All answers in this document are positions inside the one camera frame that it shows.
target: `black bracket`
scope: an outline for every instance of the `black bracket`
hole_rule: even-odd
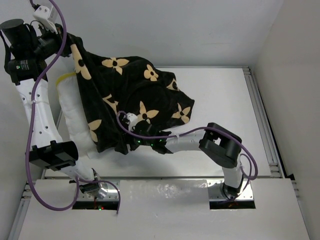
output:
[[[223,131],[242,143],[242,139],[239,136],[216,123],[211,122],[207,126]],[[203,139],[199,141],[199,148],[219,166],[227,169],[235,168],[238,164],[238,155],[241,152],[241,147],[235,141],[215,131],[205,130],[205,132]],[[218,139],[221,140],[219,145],[215,143]]]
[[[73,141],[59,142],[51,141],[49,146],[38,148],[32,146],[29,162],[45,169],[59,171],[68,166],[76,165],[79,154]]]

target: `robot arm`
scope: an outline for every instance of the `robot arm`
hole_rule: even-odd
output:
[[[176,136],[170,131],[161,131],[149,124],[147,121],[137,123],[137,116],[129,113],[126,115],[129,131],[133,134],[145,137],[154,136]],[[208,123],[207,127],[222,131],[234,139],[242,142],[241,138],[216,123]],[[131,150],[135,150],[139,145],[152,147],[160,154],[174,154],[180,151],[202,151],[216,164],[222,167],[224,174],[223,190],[226,195],[237,196],[241,190],[244,175],[241,171],[239,153],[241,152],[233,140],[213,131],[198,130],[190,134],[162,139],[141,139],[133,137],[130,143]]]

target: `metal frame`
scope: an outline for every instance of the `metal frame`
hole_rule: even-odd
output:
[[[273,138],[271,127],[268,122],[266,110],[258,89],[257,81],[249,67],[243,67],[242,69],[246,85],[249,90],[256,121],[258,123],[266,158],[269,162],[271,176],[274,178],[284,178],[285,174],[277,152],[275,139]]]
[[[276,149],[275,140],[274,140],[272,132],[271,132],[271,127],[268,122],[265,107],[263,105],[262,98],[260,96],[258,85],[257,85],[257,82],[256,82],[256,80],[255,80],[255,78],[254,78],[254,76],[248,66],[233,66],[233,67],[232,66],[176,66],[176,67],[161,66],[161,68],[218,68],[218,69],[219,68],[237,68],[237,69],[242,69],[243,74],[244,74],[244,78],[245,78],[245,81],[247,84],[247,88],[249,91],[250,99],[252,102],[253,110],[254,110],[256,120],[258,123],[258,127],[259,127],[260,135],[262,138],[263,146],[265,149],[265,153],[267,156],[267,160],[269,162],[271,177],[273,177],[273,178],[284,178],[285,177],[284,171],[282,169],[282,165],[281,165],[281,162],[279,159],[279,155],[278,155],[278,152]],[[60,115],[57,120],[57,124],[56,124],[57,127],[60,123],[61,116],[62,116],[62,111],[60,112]],[[45,172],[46,172],[46,170],[43,170],[41,179],[45,179]],[[219,201],[220,196],[218,194],[216,194],[217,191],[213,190],[214,187],[212,187],[212,186],[215,186],[214,183],[221,182],[221,181],[222,181],[221,178],[207,179],[210,201]],[[17,213],[15,216],[8,240],[18,240],[18,238],[19,238],[19,235],[20,235],[20,232],[22,229],[22,225],[23,225],[23,222],[24,222],[26,214],[27,214],[28,206],[30,203],[30,198],[31,198],[31,193],[28,191],[28,188],[29,188],[29,186],[26,185],[26,188],[25,188],[25,191],[23,192],[21,202],[20,202],[19,208],[17,210]],[[116,192],[114,192],[114,191],[115,190],[110,191],[110,195],[111,195],[110,200],[112,200],[112,201],[116,200]],[[252,189],[251,189],[251,186],[249,185],[247,187],[247,189],[245,190],[245,192],[243,192],[243,194],[241,194],[238,201],[247,201],[247,200],[252,201],[253,197],[254,196],[252,193]],[[86,199],[86,196],[83,196],[82,194],[80,195],[80,198],[83,200],[89,200],[89,198]]]

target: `cable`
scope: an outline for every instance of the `cable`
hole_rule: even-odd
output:
[[[58,58],[60,57],[60,55],[62,54],[62,52],[63,52],[63,50],[64,50],[64,48],[66,46],[66,42],[67,42],[67,26],[66,26],[65,18],[63,16],[60,8],[58,7],[58,5],[54,2],[54,0],[48,0],[48,1],[55,7],[56,11],[58,12],[58,14],[59,14],[59,16],[61,18],[62,28],[63,28],[63,38],[62,38],[62,44],[61,44],[60,49],[57,52],[56,56],[49,63],[49,65],[43,70],[43,72],[38,76],[38,78],[36,79],[36,81],[35,81],[35,83],[33,85],[33,88],[32,88],[31,101],[33,103],[31,105],[30,127],[29,127],[28,139],[27,139],[27,143],[26,143],[26,150],[25,150],[25,171],[26,171],[27,181],[29,182],[29,186],[30,186],[31,192],[32,192],[33,196],[35,197],[35,199],[37,199],[37,201],[47,209],[50,209],[50,210],[53,210],[53,211],[64,211],[64,210],[67,210],[67,209],[71,208],[76,203],[76,201],[78,199],[78,195],[79,195],[79,180],[77,178],[75,179],[75,182],[76,182],[76,193],[75,193],[73,202],[70,205],[66,206],[66,207],[54,207],[54,206],[51,206],[51,205],[47,204],[38,195],[38,193],[36,191],[36,188],[35,188],[35,186],[34,186],[34,184],[32,182],[30,165],[29,165],[31,140],[32,140],[32,134],[33,134],[34,124],[35,124],[35,114],[36,114],[35,95],[36,95],[37,86],[38,86],[39,82],[42,80],[42,78],[45,76],[45,74],[48,72],[48,70],[58,60]]]
[[[31,6],[33,7],[33,8],[35,8],[35,4],[34,4],[34,1],[33,0],[30,0],[30,4],[31,4]]]
[[[138,135],[138,134],[135,134],[131,131],[129,131],[128,129],[126,129],[122,123],[120,122],[120,114],[124,114],[125,116],[127,116],[127,113],[125,111],[119,111],[116,115],[116,121],[118,123],[118,125],[120,126],[120,128],[126,132],[127,134],[131,135],[131,136],[134,136],[136,138],[140,138],[140,139],[145,139],[145,140],[154,140],[154,139],[170,139],[170,138],[176,138],[177,136],[176,135],[171,135],[171,136],[141,136],[141,135]],[[195,129],[192,129],[190,131],[187,131],[187,132],[184,132],[184,133],[181,133],[179,134],[180,137],[183,137],[183,136],[186,136],[188,134],[191,134],[195,131],[198,131],[198,130],[210,130],[210,131],[213,131],[213,132],[216,132],[222,136],[224,136],[225,138],[228,138],[232,141],[234,141],[239,147],[241,147],[243,149],[243,151],[245,151],[245,153],[247,154],[248,156],[248,160],[249,162],[251,162],[253,164],[253,167],[254,167],[254,175],[253,176],[250,176],[250,175],[247,175],[244,170],[242,169],[241,167],[241,171],[242,171],[242,174],[248,178],[248,180],[255,180],[258,176],[258,165],[257,165],[257,162],[255,160],[255,158],[252,156],[252,154],[248,151],[248,149],[242,145],[241,142],[239,142],[237,139],[235,139],[233,136],[225,133],[224,131],[221,131],[221,130],[218,130],[218,129],[215,129],[213,127],[209,127],[209,126],[201,126],[201,127],[197,127]]]
[[[43,29],[45,29],[45,26],[42,24],[42,22],[40,22],[40,21],[38,21],[38,20],[32,20],[32,21],[30,22],[30,26],[32,26],[32,23],[33,23],[33,22],[38,22],[39,24],[42,25]]]
[[[118,204],[118,207],[116,208],[116,214],[119,213],[119,208],[120,208],[120,203],[121,203],[121,195],[120,195],[119,188],[117,188],[116,185],[114,185],[112,182],[107,181],[107,180],[96,180],[96,181],[89,181],[89,180],[84,180],[84,179],[79,179],[79,180],[80,180],[80,182],[87,183],[87,184],[106,183],[106,184],[110,184],[112,187],[114,187],[114,189],[118,192],[118,196],[119,196],[119,204]]]

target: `white table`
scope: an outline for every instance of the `white table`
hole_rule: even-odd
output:
[[[160,68],[174,72],[178,87],[195,100],[191,120],[174,129],[185,132],[214,122],[242,138],[242,143],[255,157],[259,176],[270,176],[270,168],[253,102],[242,68],[175,67]],[[58,130],[62,138],[69,139],[62,115]],[[150,147],[140,146],[128,155],[113,149],[98,157],[83,158],[85,164],[97,170],[102,177],[221,177],[221,167],[200,151],[177,152],[162,155]],[[243,160],[249,170],[247,160]],[[47,170],[45,176],[65,177],[63,173]]]
[[[179,186],[168,191],[166,184]],[[19,240],[308,240],[289,179],[252,182],[256,209],[210,210],[207,188],[177,180],[121,181],[114,210],[54,212],[32,198]],[[74,197],[66,179],[36,182],[40,196],[62,207]]]
[[[255,209],[209,209],[207,187],[201,178],[223,174],[200,151],[161,155],[149,147],[139,147],[122,155],[111,149],[83,160],[102,177],[124,179],[120,181],[119,215],[113,210],[54,212],[31,198],[21,220],[19,240],[308,240],[291,181],[267,177],[271,175],[269,163],[276,158],[270,147],[274,142],[266,134],[269,126],[257,102],[259,93],[253,92],[248,75],[241,68],[163,70],[174,72],[179,88],[195,99],[191,121],[179,131],[215,122],[240,136],[256,158],[260,178],[251,183]],[[67,141],[63,116],[58,130]],[[59,172],[47,170],[45,176],[49,179],[38,180],[35,185],[40,196],[55,207],[68,205],[75,184],[59,179],[66,177]],[[171,179],[128,180],[131,177]],[[184,177],[194,180],[178,179]]]

